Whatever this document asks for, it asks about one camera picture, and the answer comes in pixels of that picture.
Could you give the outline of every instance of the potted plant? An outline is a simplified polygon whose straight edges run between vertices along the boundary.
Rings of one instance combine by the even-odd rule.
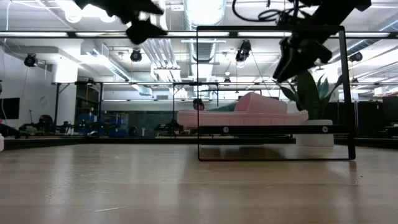
[[[302,125],[332,125],[332,120],[322,119],[323,112],[330,101],[332,93],[343,83],[343,77],[340,75],[336,84],[330,90],[329,82],[326,78],[318,83],[312,77],[309,71],[297,75],[297,90],[289,83],[290,88],[280,86],[283,94],[290,100],[296,102],[299,111],[308,111],[308,120]],[[296,135],[296,145],[298,146],[334,146],[334,137],[332,134],[298,134]]]

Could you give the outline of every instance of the white pillar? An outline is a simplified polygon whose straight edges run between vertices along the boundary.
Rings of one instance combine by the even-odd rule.
[[[65,83],[77,81],[78,65],[71,60],[61,57],[56,65],[53,65],[53,82]],[[58,99],[57,125],[64,121],[75,123],[76,86],[69,85],[60,94]]]

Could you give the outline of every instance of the wooden floor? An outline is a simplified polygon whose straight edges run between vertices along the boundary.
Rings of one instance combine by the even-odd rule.
[[[357,148],[351,162],[199,162],[182,145],[0,152],[1,224],[397,222],[393,150]]]

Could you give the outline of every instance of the white planter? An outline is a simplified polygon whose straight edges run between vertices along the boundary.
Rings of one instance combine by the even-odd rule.
[[[308,120],[301,125],[333,125],[332,120]],[[332,134],[298,134],[297,146],[333,147],[335,139]]]

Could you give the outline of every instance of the black cable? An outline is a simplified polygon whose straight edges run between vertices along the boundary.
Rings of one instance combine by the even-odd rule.
[[[268,9],[266,11],[261,12],[257,19],[249,19],[246,17],[241,16],[237,11],[236,11],[236,0],[233,0],[232,2],[232,12],[234,15],[244,21],[248,22],[274,22],[276,21],[281,15],[283,14],[290,14],[291,12],[294,12],[294,17],[297,18],[300,8],[303,8],[306,6],[299,6],[299,0],[295,0],[294,7],[291,9],[286,9],[286,10],[279,10],[279,9]]]

